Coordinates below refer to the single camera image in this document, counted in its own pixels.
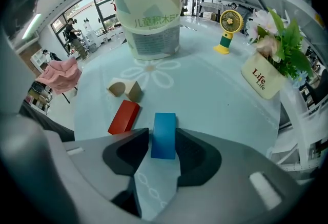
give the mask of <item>fan base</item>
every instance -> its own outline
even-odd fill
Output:
[[[213,48],[214,48],[214,50],[218,51],[221,54],[229,54],[229,48],[224,47],[222,45],[217,45]]]

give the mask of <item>wooden block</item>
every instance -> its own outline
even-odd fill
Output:
[[[138,102],[141,97],[141,88],[137,81],[113,78],[107,86],[107,90],[116,97],[124,93],[133,102]]]
[[[152,158],[175,159],[174,113],[156,113],[152,138]]]
[[[140,106],[137,103],[123,100],[109,126],[108,133],[114,135],[130,131],[139,110]]]

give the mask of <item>blue block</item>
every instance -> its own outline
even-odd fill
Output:
[[[174,113],[156,113],[152,139],[152,158],[175,159]]]

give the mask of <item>fan grille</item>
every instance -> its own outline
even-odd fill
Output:
[[[227,32],[234,32],[234,31],[238,30],[241,22],[240,22],[240,18],[237,13],[229,11],[229,12],[223,13],[222,18],[221,18],[221,24],[222,24],[222,27]]]

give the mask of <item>arch-shaped wooden block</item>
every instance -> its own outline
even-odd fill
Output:
[[[107,86],[107,90],[116,97],[124,93],[133,102],[138,102],[141,97],[141,88],[137,81],[113,78]]]

